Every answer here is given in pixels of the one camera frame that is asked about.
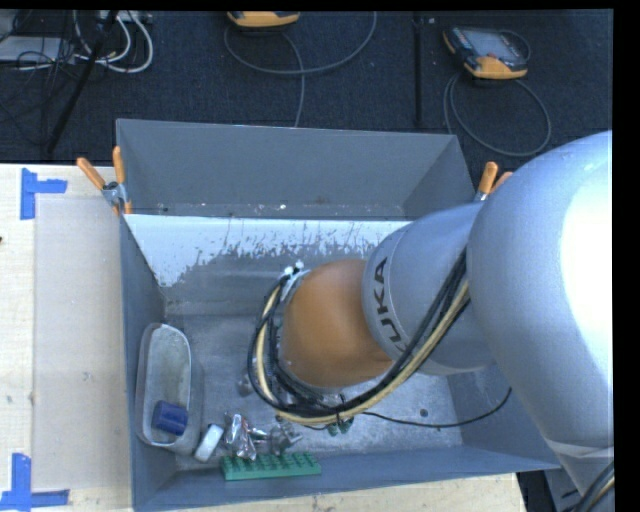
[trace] white cable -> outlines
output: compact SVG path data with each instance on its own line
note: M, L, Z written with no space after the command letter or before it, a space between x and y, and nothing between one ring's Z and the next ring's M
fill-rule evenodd
M97 63L116 62L126 57L127 54L129 53L129 50L131 50L131 35L129 34L129 31L127 30L127 27L125 26L124 22L120 19L120 15L116 16L116 21L120 25L120 28L122 28L122 32L124 33L124 36L127 39L127 44L125 46L125 49L122 51L120 55L116 55L115 57L100 57L99 59L96 60ZM78 39L80 39L80 42L82 43L82 47L84 48L84 51L86 51L89 55L91 55L92 50L87 44L87 42L85 41L84 37L82 36L82 32L80 31L80 24L78 23L78 14L76 9L73 9L73 28L76 32L76 36L78 36ZM79 59L84 59L84 60L89 60L91 58L87 55L82 55L79 53L76 53L75 57Z
M148 48L148 52L149 53L147 55L147 59L145 60L145 62L142 65L140 65L140 66L138 66L136 68L118 67L118 66L114 66L113 65L113 62L117 62L119 60L122 60L124 57L126 57L129 54L129 52L131 51L131 46L132 46L131 35L129 34L129 30L127 29L127 27L125 26L124 22L120 18L120 15L118 15L118 16L116 16L116 21L118 22L118 24L122 28L122 30L123 30L123 32L125 34L125 37L127 39L126 47L122 51L122 53L120 53L119 55L116 55L113 58L101 57L101 58L97 59L96 60L96 64L104 66L107 69L109 69L111 71L115 71L117 73L140 73L141 71L144 71L145 69L147 69L151 65L151 62L153 61L153 42L151 40L151 35L149 34L149 31L146 29L146 27L140 22L140 20L138 20L137 17L131 16L131 19L133 19L133 22L138 26L138 28L142 32L142 34L144 35L145 41L147 43L147 48ZM89 47L87 42L82 37L82 33L80 31L80 26L79 26L79 24L77 22L78 21L77 11L75 9L73 10L73 21L74 21L73 26L75 28L76 35L80 39L80 42L82 43L82 46L83 46L84 50L87 53L91 54L91 48ZM80 59L83 59L83 60L89 60L90 59L90 57L88 57L86 55L82 55L82 54L76 54L76 57L78 57Z
M151 41L151 34L149 34L149 31L140 22L140 20L138 20L138 18L133 17L133 22L138 26L138 28L144 35L145 40L147 42L147 49L149 51L149 54L147 55L147 59L144 61L144 63L138 66L137 68L119 68L117 66L111 65L109 62L98 62L98 64L105 66L107 69L111 71L116 71L118 73L140 73L141 71L144 71L151 65L151 62L153 61L153 42Z

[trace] small metal part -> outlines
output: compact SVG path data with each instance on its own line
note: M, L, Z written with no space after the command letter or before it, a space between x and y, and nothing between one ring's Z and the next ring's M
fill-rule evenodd
M280 421L271 429L270 436L271 453L278 456L302 439L302 434L296 432L288 421Z
M129 194L126 187L124 184L116 183L115 181L105 185L102 189L102 195L112 206L119 206L120 201L125 204L129 202Z
M249 435L249 422L241 414L226 414L227 428L224 442L236 457L255 460L257 456L253 439Z

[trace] bin floor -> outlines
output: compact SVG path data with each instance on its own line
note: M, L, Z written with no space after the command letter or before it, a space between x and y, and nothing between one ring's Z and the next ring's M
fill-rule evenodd
M256 428L270 431L275 426L274 410L255 392L242 396L237 383L246 367L247 350L255 329L255 316L188 315L169 319L181 326L193 354L204 370L204 410L202 429L211 423L225 425L225 413L240 413ZM372 384L349 388L364 391ZM445 377L415 374L371 411L393 418L424 423L451 423L457 420ZM462 444L459 428L437 430L401 425L372 416L359 415L346 434L332 437L294 425L303 438L290 451L308 451L318 457L348 453L397 452L416 448L448 447ZM180 470L217 467L220 455L207 464L191 457L177 456Z

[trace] yellow cable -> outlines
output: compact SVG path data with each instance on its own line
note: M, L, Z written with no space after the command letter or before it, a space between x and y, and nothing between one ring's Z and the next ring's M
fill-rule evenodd
M272 293L268 303L273 304L273 300L275 299L275 295L278 292L279 288L276 288ZM437 346L438 342L442 339L442 337L446 334L447 329L453 323L458 313L462 310L465 304L469 301L469 283L465 281L460 291L456 294L453 302L451 303L451 307L447 310L445 315L443 316L440 323L436 326L433 333L427 338L425 343L420 347L416 355L413 359L407 363L407 365L395 376L395 378L389 383L387 387L382 389L379 393L372 396L365 402L343 411L340 413L340 419L347 420L356 416L357 414L364 412L365 410L373 407L375 404L380 402L383 398L387 397L392 391L397 389L404 381L406 381L415 370L417 370L420 365L429 357L433 349ZM275 400L274 395L271 393L269 389L266 374L264 371L264 343L265 343L265 332L266 325L263 325L258 333L258 337L256 340L256 362L257 362L257 373L258 373L258 383L260 387L264 391L264 393L271 399ZM292 414L289 412L278 411L278 416L281 418L292 421L294 423L299 423L301 425L317 425L317 424L330 424L335 423L336 415L330 414L326 416L319 416L314 418L306 418L304 416L298 416L297 414Z

